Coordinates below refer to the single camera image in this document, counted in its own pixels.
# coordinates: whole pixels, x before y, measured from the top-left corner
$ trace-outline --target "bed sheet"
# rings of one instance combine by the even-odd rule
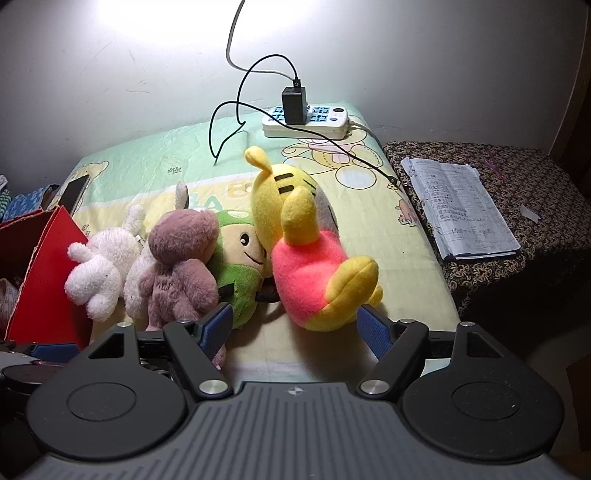
[[[361,114],[345,104],[350,115]],[[351,161],[324,141],[267,138],[260,113],[242,115],[245,128],[224,146],[214,166],[207,142],[209,123],[190,125],[133,140],[89,155],[78,163],[64,185],[88,174],[90,182],[73,217],[86,235],[120,225],[126,209],[141,203],[145,232],[174,208],[179,180],[189,188],[189,207],[212,210],[249,209],[250,191],[258,171],[243,152],[258,145],[272,163],[301,167],[326,192],[339,222],[349,255],[370,255],[379,265],[384,288],[382,310],[393,320],[414,318],[435,330],[453,330],[459,321],[428,240],[404,191],[370,168]],[[233,118],[215,122],[214,145],[236,127]],[[339,144],[347,151],[393,174],[377,142],[355,130]],[[122,302],[97,335],[124,316]],[[253,318],[232,332],[224,373],[235,385],[254,381],[357,382],[375,363],[358,336],[355,324],[330,333],[295,326],[280,303],[259,304]]]

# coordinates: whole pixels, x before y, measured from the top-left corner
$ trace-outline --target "red box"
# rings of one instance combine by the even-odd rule
[[[64,291],[76,266],[67,256],[73,242],[85,244],[87,238],[64,207],[0,225],[0,276],[23,278],[5,339],[88,345],[92,320],[84,305],[74,305]]]

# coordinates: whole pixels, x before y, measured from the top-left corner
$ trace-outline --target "black phone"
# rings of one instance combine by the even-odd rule
[[[65,207],[68,213],[72,214],[80,201],[80,197],[82,197],[82,193],[89,179],[89,175],[84,175],[79,179],[72,180],[64,190],[64,193],[61,194],[60,201],[57,204]]]

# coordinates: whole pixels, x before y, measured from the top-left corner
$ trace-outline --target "yellow plush toy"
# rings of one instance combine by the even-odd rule
[[[291,319],[327,332],[354,321],[364,303],[377,304],[378,264],[347,257],[328,199],[312,177],[292,165],[271,165],[259,147],[245,157],[261,169],[252,187],[252,217]]]

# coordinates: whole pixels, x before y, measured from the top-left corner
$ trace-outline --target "stuffed animal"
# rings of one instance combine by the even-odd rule
[[[222,210],[217,213],[217,219],[220,235],[207,267],[221,291],[226,286],[233,286],[228,300],[234,312],[233,326],[238,328],[255,311],[267,255],[248,212]]]
[[[175,189],[174,208],[175,210],[189,208],[189,190],[187,189],[187,185],[182,181],[177,183]],[[156,260],[152,256],[150,248],[144,246],[138,258],[131,265],[123,287],[125,313],[130,318],[139,320],[139,323],[143,323],[144,325],[148,323],[148,299],[139,294],[138,280],[142,273],[155,263]]]
[[[98,232],[86,245],[77,242],[68,247],[68,256],[80,265],[70,272],[64,289],[76,305],[86,303],[88,317],[96,322],[108,319],[123,295],[124,281],[139,255],[135,235],[144,217],[144,208],[132,205],[121,227]]]
[[[291,319],[330,331],[354,321],[364,303],[380,302],[377,263],[348,258],[328,199],[312,177],[289,164],[271,165],[259,147],[245,157],[261,170],[252,186],[252,216]]]
[[[210,210],[165,213],[148,236],[156,263],[139,278],[148,299],[146,330],[174,320],[199,320],[218,302],[217,284],[207,263],[216,248],[219,223]]]

